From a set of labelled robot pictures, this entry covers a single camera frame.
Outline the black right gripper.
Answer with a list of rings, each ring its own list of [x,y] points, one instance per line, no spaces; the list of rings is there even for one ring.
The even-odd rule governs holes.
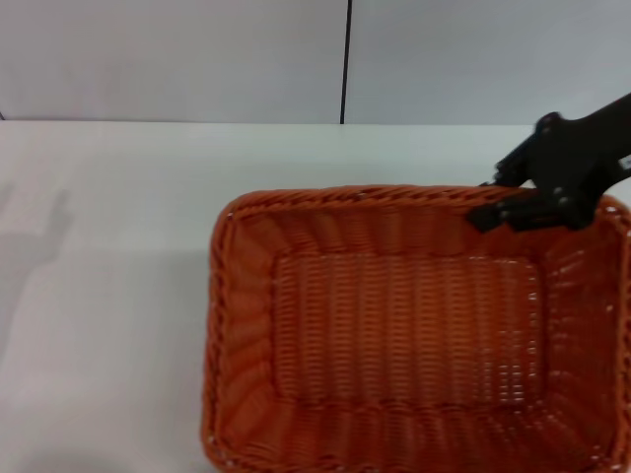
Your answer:
[[[482,186],[522,187],[517,195],[476,206],[465,218],[479,232],[503,225],[515,232],[556,227],[580,230],[594,220],[602,195],[630,177],[630,97],[578,119],[551,112],[495,165]]]

